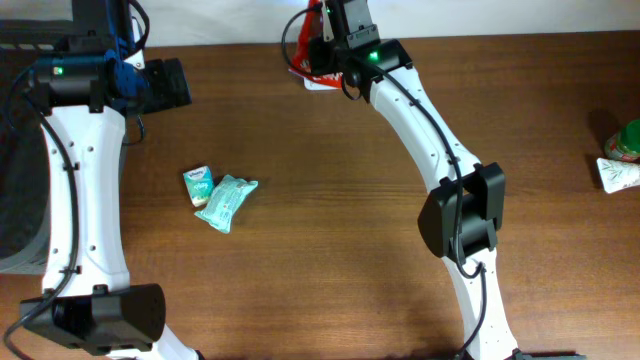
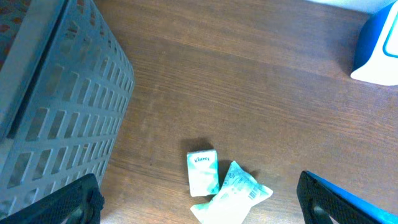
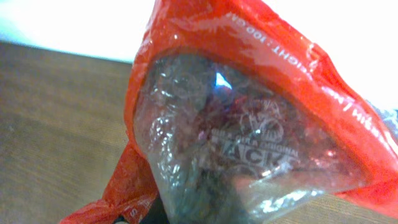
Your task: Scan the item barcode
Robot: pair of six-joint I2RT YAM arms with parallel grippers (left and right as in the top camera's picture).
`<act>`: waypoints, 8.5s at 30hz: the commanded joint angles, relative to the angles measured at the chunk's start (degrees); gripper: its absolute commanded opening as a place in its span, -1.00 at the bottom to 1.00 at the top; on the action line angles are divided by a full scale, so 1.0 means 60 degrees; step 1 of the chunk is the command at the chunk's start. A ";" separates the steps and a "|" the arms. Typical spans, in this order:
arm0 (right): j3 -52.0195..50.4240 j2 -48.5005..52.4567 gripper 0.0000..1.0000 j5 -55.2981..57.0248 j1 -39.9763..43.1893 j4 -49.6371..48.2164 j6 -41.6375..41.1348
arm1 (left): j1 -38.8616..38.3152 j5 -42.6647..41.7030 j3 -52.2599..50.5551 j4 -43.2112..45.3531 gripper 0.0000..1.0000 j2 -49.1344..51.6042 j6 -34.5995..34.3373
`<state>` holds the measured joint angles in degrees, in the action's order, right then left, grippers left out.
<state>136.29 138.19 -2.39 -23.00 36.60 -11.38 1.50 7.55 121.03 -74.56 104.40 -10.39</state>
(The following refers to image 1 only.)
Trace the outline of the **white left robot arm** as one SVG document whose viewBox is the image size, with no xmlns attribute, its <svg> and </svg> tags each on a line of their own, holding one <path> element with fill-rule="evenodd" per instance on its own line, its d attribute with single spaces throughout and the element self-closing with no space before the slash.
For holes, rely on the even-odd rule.
<svg viewBox="0 0 640 360">
<path fill-rule="evenodd" d="M 148 61 L 136 1 L 76 1 L 72 29 L 24 72 L 44 132 L 50 240 L 42 293 L 16 327 L 112 359 L 196 359 L 166 322 L 158 284 L 134 285 L 120 231 L 126 121 L 190 103 L 179 60 Z"/>
</svg>

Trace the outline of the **teal wet wipes pack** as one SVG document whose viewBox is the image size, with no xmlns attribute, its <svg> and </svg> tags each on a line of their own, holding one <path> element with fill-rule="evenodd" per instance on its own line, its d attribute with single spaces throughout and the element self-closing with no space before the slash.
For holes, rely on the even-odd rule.
<svg viewBox="0 0 640 360">
<path fill-rule="evenodd" d="M 225 175 L 214 188 L 206 206 L 194 215 L 221 233 L 229 234 L 234 215 L 257 187 L 256 180 L 247 181 Z"/>
</svg>

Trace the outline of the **small teal tissue pack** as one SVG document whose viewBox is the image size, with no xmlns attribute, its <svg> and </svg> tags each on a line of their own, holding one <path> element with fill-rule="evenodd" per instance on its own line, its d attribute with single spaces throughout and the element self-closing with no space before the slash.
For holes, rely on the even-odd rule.
<svg viewBox="0 0 640 360">
<path fill-rule="evenodd" d="M 183 173 L 184 182 L 191 203 L 195 207 L 206 205 L 214 189 L 214 181 L 208 166 L 202 166 Z"/>
</svg>

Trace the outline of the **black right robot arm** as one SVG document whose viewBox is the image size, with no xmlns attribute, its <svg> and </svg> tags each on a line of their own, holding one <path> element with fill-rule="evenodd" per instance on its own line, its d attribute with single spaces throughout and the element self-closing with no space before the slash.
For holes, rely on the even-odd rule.
<svg viewBox="0 0 640 360">
<path fill-rule="evenodd" d="M 413 60 L 396 40 L 381 39 L 365 1 L 319 1 L 322 30 L 311 67 L 339 73 L 391 125 L 428 193 L 421 237 L 451 278 L 463 321 L 457 358 L 512 359 L 518 350 L 497 279 L 497 233 L 506 177 L 462 145 L 427 96 Z"/>
</svg>

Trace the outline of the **green lid jar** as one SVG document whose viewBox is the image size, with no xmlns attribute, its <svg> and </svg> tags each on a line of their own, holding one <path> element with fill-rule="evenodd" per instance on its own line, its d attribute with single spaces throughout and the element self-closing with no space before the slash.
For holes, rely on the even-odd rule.
<svg viewBox="0 0 640 360">
<path fill-rule="evenodd" d="M 606 157 L 616 161 L 637 161 L 639 159 L 639 126 L 639 120 L 633 120 L 611 136 L 604 145 Z"/>
</svg>

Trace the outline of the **red candy bag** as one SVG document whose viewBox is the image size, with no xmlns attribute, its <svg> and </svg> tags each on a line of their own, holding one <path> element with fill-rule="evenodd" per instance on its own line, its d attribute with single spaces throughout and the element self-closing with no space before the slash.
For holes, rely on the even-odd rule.
<svg viewBox="0 0 640 360">
<path fill-rule="evenodd" d="M 309 0 L 307 7 L 299 14 L 294 15 L 283 30 L 281 50 L 284 60 L 289 72 L 299 76 L 302 80 L 305 77 L 321 77 L 329 74 L 340 74 L 342 80 L 341 73 L 327 73 L 324 69 L 327 65 L 323 48 L 326 40 L 324 26 L 327 21 L 324 20 L 322 5 L 323 2 L 320 0 Z M 287 41 L 288 32 L 299 18 L 302 18 L 303 22 L 297 36 L 295 52 L 290 55 Z"/>
</svg>

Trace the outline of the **white cream tube gold cap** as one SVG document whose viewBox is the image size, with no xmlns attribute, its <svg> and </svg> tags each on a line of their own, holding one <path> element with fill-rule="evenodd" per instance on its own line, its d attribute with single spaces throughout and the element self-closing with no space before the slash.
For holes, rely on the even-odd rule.
<svg viewBox="0 0 640 360">
<path fill-rule="evenodd" d="M 638 164 L 604 158 L 598 158 L 596 164 L 604 191 L 608 194 L 639 185 Z"/>
</svg>

